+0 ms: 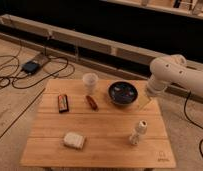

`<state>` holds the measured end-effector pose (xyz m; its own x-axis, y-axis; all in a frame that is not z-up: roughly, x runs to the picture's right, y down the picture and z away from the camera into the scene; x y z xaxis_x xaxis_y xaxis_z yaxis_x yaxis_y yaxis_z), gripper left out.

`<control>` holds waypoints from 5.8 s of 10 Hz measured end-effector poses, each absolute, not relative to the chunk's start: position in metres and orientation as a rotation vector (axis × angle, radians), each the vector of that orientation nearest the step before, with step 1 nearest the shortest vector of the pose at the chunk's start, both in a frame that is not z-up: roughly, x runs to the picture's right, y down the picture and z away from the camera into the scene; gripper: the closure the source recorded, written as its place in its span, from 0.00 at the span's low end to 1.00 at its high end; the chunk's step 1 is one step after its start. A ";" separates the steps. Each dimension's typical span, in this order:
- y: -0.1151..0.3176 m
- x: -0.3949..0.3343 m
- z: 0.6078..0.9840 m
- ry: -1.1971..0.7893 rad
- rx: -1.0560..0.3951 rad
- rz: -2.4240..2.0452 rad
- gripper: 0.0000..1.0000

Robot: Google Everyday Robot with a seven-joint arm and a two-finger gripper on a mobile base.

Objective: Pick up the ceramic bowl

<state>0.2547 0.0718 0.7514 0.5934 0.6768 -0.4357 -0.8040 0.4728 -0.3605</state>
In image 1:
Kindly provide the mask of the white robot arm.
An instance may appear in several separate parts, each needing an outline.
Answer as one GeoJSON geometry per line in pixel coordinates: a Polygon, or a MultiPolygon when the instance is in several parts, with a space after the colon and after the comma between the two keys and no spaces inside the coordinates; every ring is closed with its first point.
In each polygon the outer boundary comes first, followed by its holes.
{"type": "Polygon", "coordinates": [[[171,83],[176,83],[203,98],[203,71],[187,67],[186,58],[175,54],[155,58],[150,63],[151,77],[146,84],[146,91],[156,95],[166,90],[171,83]]]}

